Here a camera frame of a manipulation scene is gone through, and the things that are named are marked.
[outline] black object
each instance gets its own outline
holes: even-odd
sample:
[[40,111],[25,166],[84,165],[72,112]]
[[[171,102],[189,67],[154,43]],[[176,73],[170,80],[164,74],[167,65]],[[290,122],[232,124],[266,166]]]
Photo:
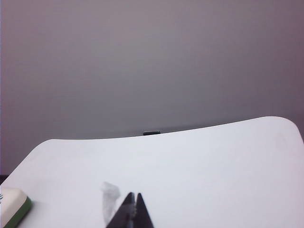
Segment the black object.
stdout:
[[143,135],[152,135],[152,134],[160,134],[160,131],[154,131],[154,132],[144,132]]
[[5,179],[7,179],[8,175],[0,175],[0,184],[2,184]]
[[106,228],[154,228],[142,195],[130,192]]

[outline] green and white object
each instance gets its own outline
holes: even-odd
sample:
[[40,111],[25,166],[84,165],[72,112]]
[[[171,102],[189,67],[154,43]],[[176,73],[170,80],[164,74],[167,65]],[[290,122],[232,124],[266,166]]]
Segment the green and white object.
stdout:
[[14,228],[31,208],[30,198],[20,189],[1,188],[1,228]]

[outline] dark floor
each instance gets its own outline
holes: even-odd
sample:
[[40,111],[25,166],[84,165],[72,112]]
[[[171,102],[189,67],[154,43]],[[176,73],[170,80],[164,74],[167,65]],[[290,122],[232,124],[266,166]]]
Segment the dark floor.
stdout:
[[0,184],[2,184],[7,177],[8,175],[0,175]]

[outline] white tabletop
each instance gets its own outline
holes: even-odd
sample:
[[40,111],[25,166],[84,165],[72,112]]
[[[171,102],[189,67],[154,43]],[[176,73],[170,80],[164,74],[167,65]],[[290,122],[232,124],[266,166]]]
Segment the white tabletop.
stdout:
[[48,140],[2,187],[33,200],[20,228],[104,228],[101,185],[141,192],[155,228],[303,228],[304,144],[262,117],[195,130]]

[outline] purple-gray wall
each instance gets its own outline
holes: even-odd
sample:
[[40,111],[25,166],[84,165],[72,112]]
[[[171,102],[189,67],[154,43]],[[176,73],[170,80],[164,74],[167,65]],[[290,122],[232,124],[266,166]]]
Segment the purple-gray wall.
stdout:
[[303,0],[2,0],[2,174],[51,138],[265,115],[303,135],[303,12]]

